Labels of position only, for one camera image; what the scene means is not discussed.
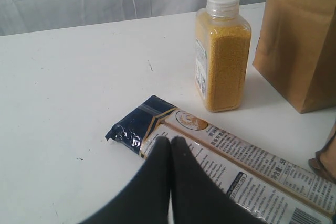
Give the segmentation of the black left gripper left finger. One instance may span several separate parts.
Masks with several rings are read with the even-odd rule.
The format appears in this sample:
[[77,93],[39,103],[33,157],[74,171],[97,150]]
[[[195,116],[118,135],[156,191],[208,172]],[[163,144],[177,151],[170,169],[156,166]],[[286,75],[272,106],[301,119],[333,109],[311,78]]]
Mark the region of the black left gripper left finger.
[[170,159],[169,139],[160,136],[131,181],[82,223],[168,223]]

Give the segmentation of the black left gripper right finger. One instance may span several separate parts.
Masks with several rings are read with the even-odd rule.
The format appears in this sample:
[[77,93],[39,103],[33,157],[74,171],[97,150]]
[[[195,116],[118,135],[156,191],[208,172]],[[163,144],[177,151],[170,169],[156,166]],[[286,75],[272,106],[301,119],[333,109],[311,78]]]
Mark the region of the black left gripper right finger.
[[174,223],[263,223],[231,200],[203,171],[185,138],[171,140]]

